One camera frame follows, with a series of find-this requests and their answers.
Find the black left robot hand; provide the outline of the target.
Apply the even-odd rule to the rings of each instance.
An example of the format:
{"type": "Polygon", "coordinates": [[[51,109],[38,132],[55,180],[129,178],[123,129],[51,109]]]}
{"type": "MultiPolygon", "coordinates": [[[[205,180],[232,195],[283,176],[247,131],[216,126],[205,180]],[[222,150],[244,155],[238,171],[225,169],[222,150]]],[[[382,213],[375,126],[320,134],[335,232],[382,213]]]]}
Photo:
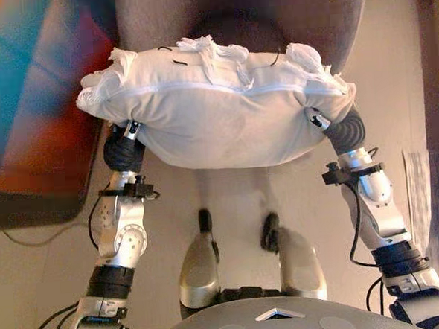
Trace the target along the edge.
{"type": "Polygon", "coordinates": [[[103,146],[103,160],[111,171],[139,173],[145,146],[139,140],[127,138],[125,128],[113,124],[103,146]]]}

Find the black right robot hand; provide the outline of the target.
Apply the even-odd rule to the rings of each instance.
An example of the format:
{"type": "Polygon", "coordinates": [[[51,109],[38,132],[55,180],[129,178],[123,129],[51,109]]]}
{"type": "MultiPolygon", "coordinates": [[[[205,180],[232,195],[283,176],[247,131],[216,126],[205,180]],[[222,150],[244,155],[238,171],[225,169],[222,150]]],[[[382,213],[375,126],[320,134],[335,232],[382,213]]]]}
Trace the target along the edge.
{"type": "Polygon", "coordinates": [[[364,146],[365,125],[354,107],[340,122],[330,121],[313,107],[305,108],[304,113],[308,121],[327,137],[338,156],[364,146]]]}

